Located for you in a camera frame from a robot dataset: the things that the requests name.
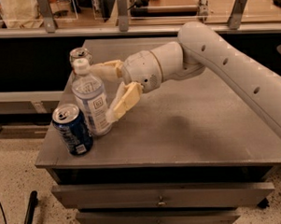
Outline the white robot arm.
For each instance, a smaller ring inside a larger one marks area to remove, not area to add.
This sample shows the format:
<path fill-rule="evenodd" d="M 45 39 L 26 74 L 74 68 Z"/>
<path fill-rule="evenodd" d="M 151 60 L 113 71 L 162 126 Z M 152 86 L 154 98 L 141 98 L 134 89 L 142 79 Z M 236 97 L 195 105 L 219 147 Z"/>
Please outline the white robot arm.
<path fill-rule="evenodd" d="M 103 80 L 123 80 L 107 112 L 111 122 L 163 82 L 193 78 L 205 69 L 218 75 L 281 138 L 281 76 L 198 21 L 182 25 L 171 43 L 90 68 Z"/>

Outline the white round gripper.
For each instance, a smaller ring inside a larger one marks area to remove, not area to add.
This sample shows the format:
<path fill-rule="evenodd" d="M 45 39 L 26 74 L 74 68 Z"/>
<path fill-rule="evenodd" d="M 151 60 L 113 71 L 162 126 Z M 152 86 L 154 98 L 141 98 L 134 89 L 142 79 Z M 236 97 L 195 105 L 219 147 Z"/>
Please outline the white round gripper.
<path fill-rule="evenodd" d="M 117 81 L 123 77 L 124 83 L 128 84 L 119 84 L 116 97 L 105 112 L 108 123 L 121 119 L 139 102 L 143 91 L 148 93 L 156 90 L 162 83 L 162 70 L 150 51 L 135 53 L 124 63 L 112 60 L 93 64 L 90 71 L 105 81 Z"/>

